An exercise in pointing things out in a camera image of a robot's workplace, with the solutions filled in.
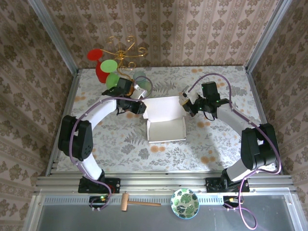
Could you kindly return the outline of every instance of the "hammer handle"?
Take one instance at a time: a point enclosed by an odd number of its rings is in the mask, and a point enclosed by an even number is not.
[[[160,203],[149,203],[149,202],[139,202],[139,201],[127,201],[127,204],[131,204],[131,205],[161,206]]]

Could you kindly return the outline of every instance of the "green leaf bowl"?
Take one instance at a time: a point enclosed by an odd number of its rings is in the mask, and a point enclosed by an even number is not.
[[[199,211],[199,200],[190,189],[179,189],[171,197],[171,209],[181,219],[191,219]]]

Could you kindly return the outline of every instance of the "hammer head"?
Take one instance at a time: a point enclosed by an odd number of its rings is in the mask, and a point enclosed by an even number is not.
[[[122,201],[121,201],[121,210],[122,211],[127,210],[128,196],[129,196],[129,194],[127,192],[122,194]]]

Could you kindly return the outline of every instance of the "patterned wallpaper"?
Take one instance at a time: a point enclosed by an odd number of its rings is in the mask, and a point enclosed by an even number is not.
[[[253,77],[308,218],[308,0],[292,2]]]
[[[79,68],[93,48],[115,51],[109,36],[134,35],[138,66],[243,65],[278,0],[43,0]]]
[[[0,1],[0,230],[20,231],[71,74],[26,0]]]

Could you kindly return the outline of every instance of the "open box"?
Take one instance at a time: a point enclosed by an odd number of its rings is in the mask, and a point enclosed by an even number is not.
[[[149,143],[181,141],[186,139],[185,110],[178,96],[151,98],[143,101],[146,111]]]

